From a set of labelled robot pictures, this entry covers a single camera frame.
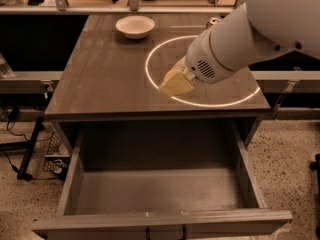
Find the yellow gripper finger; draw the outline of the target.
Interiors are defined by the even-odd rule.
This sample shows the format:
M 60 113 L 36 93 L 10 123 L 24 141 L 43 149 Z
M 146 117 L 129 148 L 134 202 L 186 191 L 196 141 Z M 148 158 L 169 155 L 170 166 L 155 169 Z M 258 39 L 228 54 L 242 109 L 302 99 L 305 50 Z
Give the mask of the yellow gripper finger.
M 188 67 L 187 67 L 187 65 L 186 65 L 186 62 L 185 62 L 185 58 L 184 57 L 182 57 L 175 65 L 174 65 L 174 67 L 173 67 L 173 70 L 174 71 L 181 71 L 181 72 L 183 72 L 183 71 L 185 71 L 185 70 L 187 70 L 188 69 Z
M 176 71 L 167 81 L 162 81 L 158 90 L 166 97 L 173 97 L 188 93 L 194 88 L 192 80 L 189 80 L 181 71 Z

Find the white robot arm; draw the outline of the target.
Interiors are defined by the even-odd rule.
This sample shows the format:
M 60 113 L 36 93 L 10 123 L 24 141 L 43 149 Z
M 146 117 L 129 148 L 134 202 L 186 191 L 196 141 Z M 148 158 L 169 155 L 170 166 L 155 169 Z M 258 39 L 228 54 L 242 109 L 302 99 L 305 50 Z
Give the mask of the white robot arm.
M 159 91 L 185 94 L 292 51 L 320 57 L 320 0 L 247 0 L 194 39 Z

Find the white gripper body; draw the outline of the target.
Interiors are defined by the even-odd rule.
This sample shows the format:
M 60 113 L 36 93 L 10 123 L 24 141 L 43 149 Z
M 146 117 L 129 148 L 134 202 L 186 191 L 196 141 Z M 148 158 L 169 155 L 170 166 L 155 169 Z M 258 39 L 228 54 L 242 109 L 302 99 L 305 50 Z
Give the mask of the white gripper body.
M 194 39 L 185 55 L 185 63 L 198 80 L 208 84 L 218 83 L 235 73 L 216 58 L 212 48 L 211 29 Z

